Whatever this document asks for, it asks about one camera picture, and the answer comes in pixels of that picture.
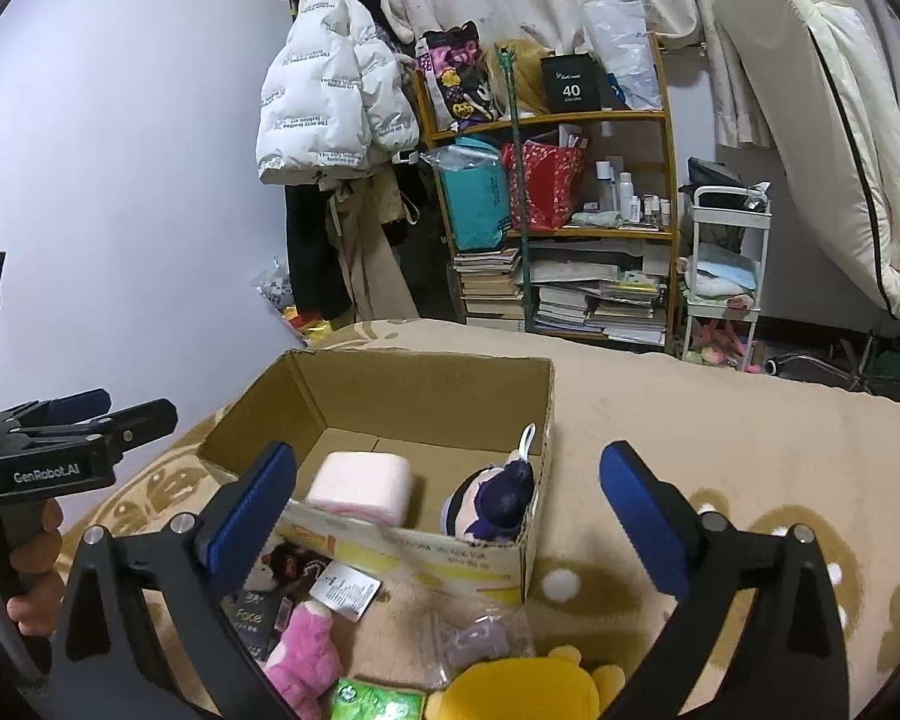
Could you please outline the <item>person's left hand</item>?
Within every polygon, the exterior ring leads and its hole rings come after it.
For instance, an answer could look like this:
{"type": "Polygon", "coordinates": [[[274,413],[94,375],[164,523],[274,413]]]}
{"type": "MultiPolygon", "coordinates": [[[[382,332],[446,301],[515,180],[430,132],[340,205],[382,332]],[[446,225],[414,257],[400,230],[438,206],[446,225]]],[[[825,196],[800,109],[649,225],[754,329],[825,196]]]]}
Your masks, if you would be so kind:
{"type": "Polygon", "coordinates": [[[64,582],[56,570],[61,554],[63,511],[54,499],[43,502],[40,532],[16,548],[9,559],[17,572],[32,580],[23,595],[9,598],[6,614],[27,637],[48,637],[58,624],[64,582]]]}

